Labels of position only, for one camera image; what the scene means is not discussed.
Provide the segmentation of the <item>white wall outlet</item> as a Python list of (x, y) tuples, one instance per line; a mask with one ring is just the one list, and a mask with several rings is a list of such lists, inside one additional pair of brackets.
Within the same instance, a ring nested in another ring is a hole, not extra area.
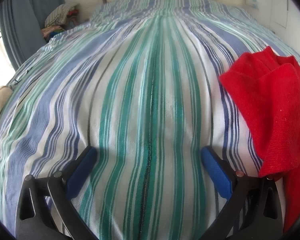
[(258, 0), (245, 0), (245, 5), (258, 10)]

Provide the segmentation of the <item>white wardrobe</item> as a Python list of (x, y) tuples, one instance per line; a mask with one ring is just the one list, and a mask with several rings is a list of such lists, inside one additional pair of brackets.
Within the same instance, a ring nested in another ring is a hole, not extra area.
[(269, 29), (300, 54), (300, 11), (292, 0), (271, 0)]

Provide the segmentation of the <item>striped blue green bedspread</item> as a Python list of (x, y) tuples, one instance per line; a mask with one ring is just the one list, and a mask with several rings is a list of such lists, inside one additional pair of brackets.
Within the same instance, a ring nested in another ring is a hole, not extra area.
[(242, 8), (213, 0), (115, 0), (16, 72), (0, 117), (0, 220), (15, 232), (24, 177), (87, 146), (97, 162), (72, 201), (99, 239), (198, 239), (225, 200), (200, 161), (262, 161), (219, 76), (245, 52), (300, 55)]

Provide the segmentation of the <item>red knit sweater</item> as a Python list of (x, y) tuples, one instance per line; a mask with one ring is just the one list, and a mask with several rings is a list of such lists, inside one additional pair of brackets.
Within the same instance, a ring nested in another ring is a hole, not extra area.
[(288, 230), (300, 216), (300, 66), (267, 47), (242, 54), (219, 81), (252, 135), (258, 175), (283, 180)]

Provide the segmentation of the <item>pile of clothes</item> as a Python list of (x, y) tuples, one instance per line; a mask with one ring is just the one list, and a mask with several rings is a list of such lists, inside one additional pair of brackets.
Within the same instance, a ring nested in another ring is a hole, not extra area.
[(41, 29), (44, 40), (49, 42), (54, 36), (76, 27), (78, 15), (78, 3), (59, 5), (44, 22), (44, 28)]

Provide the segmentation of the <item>teal curtain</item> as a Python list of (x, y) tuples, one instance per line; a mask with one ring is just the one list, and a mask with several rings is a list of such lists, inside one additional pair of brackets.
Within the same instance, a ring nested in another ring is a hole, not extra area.
[(64, 0), (4, 0), (0, 30), (14, 70), (46, 45), (41, 30), (48, 15)]

